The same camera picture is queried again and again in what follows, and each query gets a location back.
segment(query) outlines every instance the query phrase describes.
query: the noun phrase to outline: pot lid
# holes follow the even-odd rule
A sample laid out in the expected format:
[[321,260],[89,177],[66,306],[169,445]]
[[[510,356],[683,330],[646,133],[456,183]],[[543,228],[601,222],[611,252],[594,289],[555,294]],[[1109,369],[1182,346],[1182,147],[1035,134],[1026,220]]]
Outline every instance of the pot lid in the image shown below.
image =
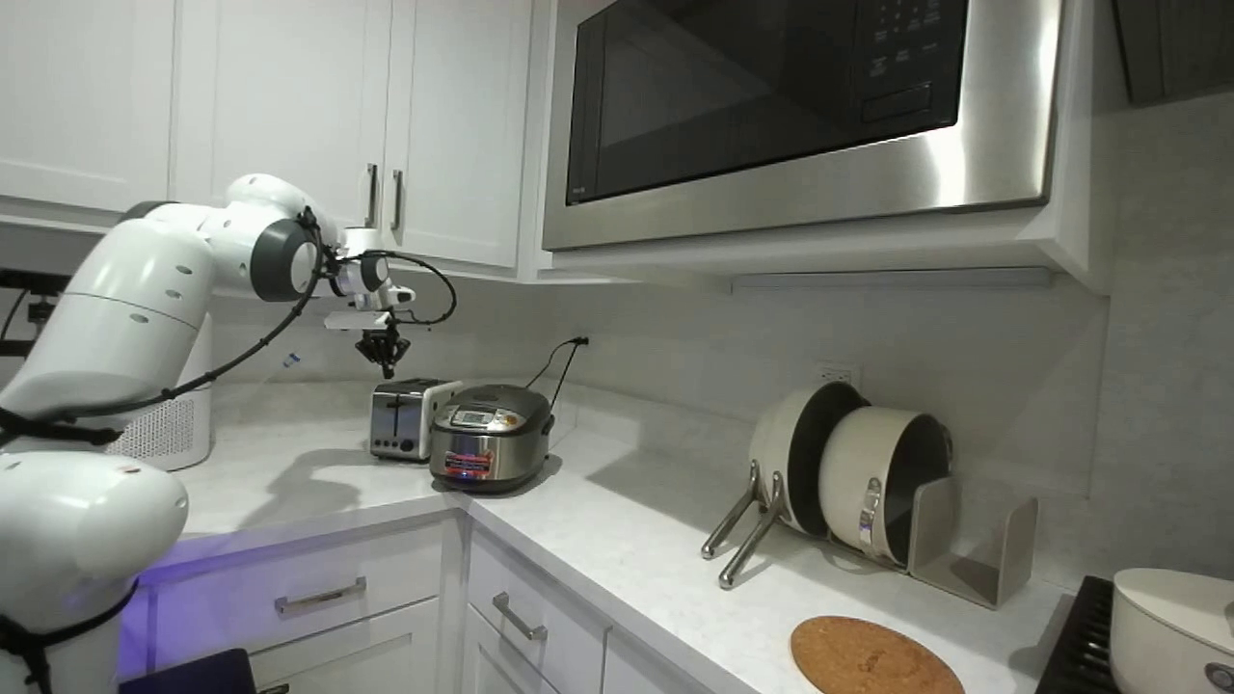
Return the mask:
[[458,388],[440,413],[438,428],[449,432],[524,432],[543,426],[548,400],[524,384],[471,384]]
[[1234,656],[1234,584],[1134,567],[1114,576],[1114,590],[1168,629]]

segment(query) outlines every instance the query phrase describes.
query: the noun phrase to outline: rice cooker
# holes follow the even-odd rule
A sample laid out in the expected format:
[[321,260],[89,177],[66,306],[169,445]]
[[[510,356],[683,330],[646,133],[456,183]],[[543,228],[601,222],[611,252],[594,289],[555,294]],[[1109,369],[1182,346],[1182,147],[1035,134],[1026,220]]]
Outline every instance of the rice cooker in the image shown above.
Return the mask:
[[553,404],[524,384],[463,384],[431,415],[427,472],[440,486],[503,492],[548,458]]

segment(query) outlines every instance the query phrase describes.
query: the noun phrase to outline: pot handle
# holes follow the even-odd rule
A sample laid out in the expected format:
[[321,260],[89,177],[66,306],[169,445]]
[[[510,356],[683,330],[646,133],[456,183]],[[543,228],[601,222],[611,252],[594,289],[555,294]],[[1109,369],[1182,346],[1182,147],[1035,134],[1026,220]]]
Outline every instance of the pot handle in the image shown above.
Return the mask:
[[759,465],[747,472],[747,486],[741,488],[737,506],[727,512],[727,519],[706,536],[704,559],[714,559],[723,540],[735,533],[735,524],[746,515],[746,510],[759,503]]
[[746,559],[756,551],[756,542],[772,533],[772,524],[785,515],[785,482],[781,476],[772,477],[772,506],[764,512],[764,519],[746,536],[746,542],[737,546],[737,555],[728,559],[728,567],[723,569],[723,590],[735,590]]

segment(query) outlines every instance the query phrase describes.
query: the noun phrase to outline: white countertop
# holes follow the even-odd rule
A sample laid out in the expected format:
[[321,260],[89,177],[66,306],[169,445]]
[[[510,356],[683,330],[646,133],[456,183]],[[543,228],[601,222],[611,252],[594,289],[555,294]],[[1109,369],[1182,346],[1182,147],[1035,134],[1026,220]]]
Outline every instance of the white countertop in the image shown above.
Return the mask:
[[967,694],[1031,694],[1051,659],[1066,608],[1056,593],[1031,585],[989,613],[898,569],[843,569],[792,530],[772,530],[741,584],[719,590],[735,540],[710,564],[699,546],[741,492],[746,419],[570,384],[555,413],[548,476],[510,499],[458,499],[431,488],[423,465],[362,450],[367,393],[371,384],[355,381],[222,388],[217,450],[178,476],[192,512],[164,564],[471,512],[479,530],[719,689],[816,689],[786,647],[809,617],[898,629],[934,647]]

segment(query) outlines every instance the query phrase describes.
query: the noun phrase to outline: stainless steel microwave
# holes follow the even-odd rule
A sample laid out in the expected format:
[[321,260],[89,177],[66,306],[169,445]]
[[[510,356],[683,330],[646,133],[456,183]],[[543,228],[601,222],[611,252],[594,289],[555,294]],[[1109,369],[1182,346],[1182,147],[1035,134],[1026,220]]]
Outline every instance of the stainless steel microwave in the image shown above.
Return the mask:
[[1066,0],[565,0],[543,247],[1051,194]]

